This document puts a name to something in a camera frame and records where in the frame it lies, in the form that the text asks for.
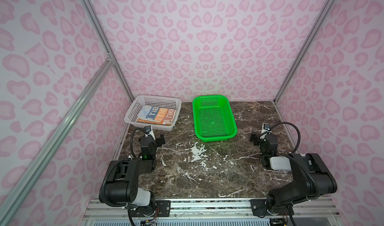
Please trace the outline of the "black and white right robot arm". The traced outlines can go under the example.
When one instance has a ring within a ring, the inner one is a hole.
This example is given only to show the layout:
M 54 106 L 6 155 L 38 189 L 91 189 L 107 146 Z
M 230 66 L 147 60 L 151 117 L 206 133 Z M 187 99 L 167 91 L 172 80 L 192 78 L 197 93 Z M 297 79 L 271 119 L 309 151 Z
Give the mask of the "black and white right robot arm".
M 267 170 L 289 171 L 293 180 L 285 186 L 269 191 L 266 211 L 278 214 L 290 206 L 318 199 L 337 191 L 337 182 L 317 153 L 281 154 L 277 136 L 268 131 L 258 135 L 252 132 L 250 142 L 260 148 L 261 163 Z

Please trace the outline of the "green plastic basket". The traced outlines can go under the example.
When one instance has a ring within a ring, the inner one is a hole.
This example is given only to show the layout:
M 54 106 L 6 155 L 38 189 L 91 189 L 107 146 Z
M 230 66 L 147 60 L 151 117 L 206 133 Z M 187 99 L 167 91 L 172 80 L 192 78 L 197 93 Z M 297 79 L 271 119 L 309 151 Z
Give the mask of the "green plastic basket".
M 203 142 L 226 141 L 237 135 L 238 129 L 227 97 L 205 95 L 193 100 L 196 136 Z

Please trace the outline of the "pale blue patterned towel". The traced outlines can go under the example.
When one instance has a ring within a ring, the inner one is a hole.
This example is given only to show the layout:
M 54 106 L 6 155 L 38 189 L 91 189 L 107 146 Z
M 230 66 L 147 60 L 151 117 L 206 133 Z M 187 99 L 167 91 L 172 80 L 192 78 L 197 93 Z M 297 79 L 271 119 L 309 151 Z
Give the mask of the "pale blue patterned towel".
M 169 126 L 173 124 L 176 112 L 176 109 L 145 105 L 137 116 L 137 122 Z

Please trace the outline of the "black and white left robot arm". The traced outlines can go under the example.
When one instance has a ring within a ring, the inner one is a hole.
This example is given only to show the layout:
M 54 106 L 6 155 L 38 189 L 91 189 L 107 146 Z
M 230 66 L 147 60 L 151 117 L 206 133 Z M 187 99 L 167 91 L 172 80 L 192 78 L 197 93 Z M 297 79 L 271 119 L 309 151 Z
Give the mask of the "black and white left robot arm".
M 157 148 L 165 144 L 164 135 L 154 139 L 151 135 L 140 139 L 140 158 L 111 161 L 99 192 L 99 200 L 110 207 L 143 207 L 153 212 L 155 196 L 139 187 L 139 176 L 153 173 L 157 165 Z

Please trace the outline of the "white plastic basket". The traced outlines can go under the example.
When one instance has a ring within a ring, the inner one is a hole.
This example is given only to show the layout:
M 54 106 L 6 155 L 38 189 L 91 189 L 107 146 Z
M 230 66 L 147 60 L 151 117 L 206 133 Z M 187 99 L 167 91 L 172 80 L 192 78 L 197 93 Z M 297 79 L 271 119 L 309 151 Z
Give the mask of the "white plastic basket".
M 129 107 L 124 121 L 138 128 L 150 125 L 155 130 L 172 131 L 181 104 L 177 98 L 141 95 Z

